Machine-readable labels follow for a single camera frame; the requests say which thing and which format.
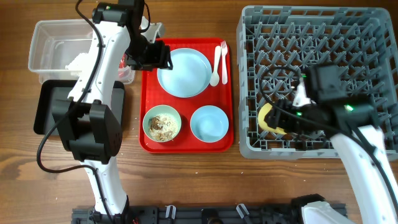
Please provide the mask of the red snack wrapper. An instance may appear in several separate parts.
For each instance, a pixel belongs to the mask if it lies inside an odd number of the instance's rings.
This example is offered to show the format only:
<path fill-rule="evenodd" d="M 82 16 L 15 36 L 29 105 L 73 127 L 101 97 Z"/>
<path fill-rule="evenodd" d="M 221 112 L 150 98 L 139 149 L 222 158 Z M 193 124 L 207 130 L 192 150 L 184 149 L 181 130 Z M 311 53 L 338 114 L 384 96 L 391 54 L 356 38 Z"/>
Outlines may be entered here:
<path fill-rule="evenodd" d="M 122 78 L 127 70 L 126 59 L 127 59 L 127 55 L 124 54 L 119 63 L 119 69 L 118 69 L 119 78 Z"/>

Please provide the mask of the yellow plastic cup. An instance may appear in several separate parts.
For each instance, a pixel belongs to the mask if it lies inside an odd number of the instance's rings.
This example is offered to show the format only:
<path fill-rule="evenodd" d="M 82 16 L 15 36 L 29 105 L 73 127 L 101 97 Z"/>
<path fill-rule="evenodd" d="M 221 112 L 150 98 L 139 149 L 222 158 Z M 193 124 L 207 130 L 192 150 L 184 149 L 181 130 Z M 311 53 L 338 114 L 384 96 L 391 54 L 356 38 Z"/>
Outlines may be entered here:
<path fill-rule="evenodd" d="M 259 127 L 265 131 L 268 132 L 272 132 L 272 133 L 276 133 L 276 134 L 282 134 L 285 135 L 286 132 L 282 129 L 282 128 L 271 128 L 268 126 L 268 124 L 265 121 L 266 115 L 268 114 L 268 112 L 270 112 L 272 109 L 271 104 L 266 103 L 258 112 L 258 116 L 257 116 L 257 120 L 258 120 L 258 124 Z"/>

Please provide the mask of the white napkin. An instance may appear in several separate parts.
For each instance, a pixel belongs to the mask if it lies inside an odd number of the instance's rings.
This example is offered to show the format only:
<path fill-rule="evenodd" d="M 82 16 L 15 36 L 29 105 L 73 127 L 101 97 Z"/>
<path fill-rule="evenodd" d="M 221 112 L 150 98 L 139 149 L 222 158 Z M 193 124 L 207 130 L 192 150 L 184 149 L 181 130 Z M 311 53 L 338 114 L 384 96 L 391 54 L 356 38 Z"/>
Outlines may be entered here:
<path fill-rule="evenodd" d="M 80 53 L 78 54 L 72 62 L 65 66 L 66 70 L 71 70 L 71 75 L 74 77 L 78 77 L 80 72 L 84 69 L 85 63 L 87 61 L 88 54 Z"/>

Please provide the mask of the green bowl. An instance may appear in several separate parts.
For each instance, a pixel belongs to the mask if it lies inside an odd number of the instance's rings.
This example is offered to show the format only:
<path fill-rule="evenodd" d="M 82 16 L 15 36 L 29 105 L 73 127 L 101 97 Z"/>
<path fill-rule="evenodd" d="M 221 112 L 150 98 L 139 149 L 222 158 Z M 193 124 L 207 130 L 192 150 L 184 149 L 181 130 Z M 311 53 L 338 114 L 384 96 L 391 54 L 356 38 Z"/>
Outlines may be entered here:
<path fill-rule="evenodd" d="M 173 118 L 175 118 L 177 125 L 178 125 L 178 131 L 177 131 L 177 135 L 180 132 L 181 128 L 182 128 L 182 119 L 180 114 L 177 112 L 176 109 L 174 109 L 173 107 L 169 106 L 169 105 L 158 105 L 155 106 L 153 108 L 151 108 L 144 116 L 143 120 L 142 120 L 142 127 L 144 130 L 144 134 L 151 140 L 153 140 L 150 136 L 150 132 L 149 132 L 149 121 L 152 117 L 157 116 L 158 114 L 167 114 L 172 116 Z"/>

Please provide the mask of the small light blue bowl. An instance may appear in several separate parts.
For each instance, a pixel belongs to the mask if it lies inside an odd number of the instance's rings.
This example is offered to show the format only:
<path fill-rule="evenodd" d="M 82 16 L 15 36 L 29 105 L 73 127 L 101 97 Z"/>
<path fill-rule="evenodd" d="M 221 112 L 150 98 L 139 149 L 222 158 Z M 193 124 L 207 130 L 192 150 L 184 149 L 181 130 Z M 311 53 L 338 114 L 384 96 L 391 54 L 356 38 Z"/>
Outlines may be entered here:
<path fill-rule="evenodd" d="M 205 105 L 192 114 L 190 129 L 193 135 L 202 142 L 218 142 L 228 132 L 229 119 L 221 108 Z"/>

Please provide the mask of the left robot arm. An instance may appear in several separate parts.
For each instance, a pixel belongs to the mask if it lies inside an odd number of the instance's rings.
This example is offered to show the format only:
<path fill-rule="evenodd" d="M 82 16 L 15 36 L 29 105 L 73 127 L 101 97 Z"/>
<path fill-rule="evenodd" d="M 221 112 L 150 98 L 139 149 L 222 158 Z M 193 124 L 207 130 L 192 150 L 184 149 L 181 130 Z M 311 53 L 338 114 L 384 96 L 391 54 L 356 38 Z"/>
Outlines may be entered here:
<path fill-rule="evenodd" d="M 55 124 L 66 151 L 80 162 L 89 177 L 95 223 L 132 223 L 129 199 L 122 188 L 116 156 L 123 131 L 111 110 L 121 59 L 134 70 L 173 68 L 170 48 L 161 40 L 149 42 L 141 28 L 145 1 L 101 2 L 86 22 L 93 29 L 91 57 L 67 99 L 52 106 Z"/>

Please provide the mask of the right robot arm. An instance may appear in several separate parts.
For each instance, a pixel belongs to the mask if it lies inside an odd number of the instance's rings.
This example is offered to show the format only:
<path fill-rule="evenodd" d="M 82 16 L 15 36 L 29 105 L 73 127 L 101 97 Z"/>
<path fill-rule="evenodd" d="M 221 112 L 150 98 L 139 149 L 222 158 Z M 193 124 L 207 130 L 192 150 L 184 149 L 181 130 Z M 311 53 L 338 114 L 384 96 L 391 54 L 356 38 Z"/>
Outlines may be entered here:
<path fill-rule="evenodd" d="M 272 129 L 307 134 L 323 131 L 337 151 L 365 223 L 397 223 L 397 182 L 386 155 L 384 133 L 374 102 L 349 96 L 341 86 L 339 66 L 315 64 L 295 70 L 308 103 L 272 101 L 264 121 Z"/>

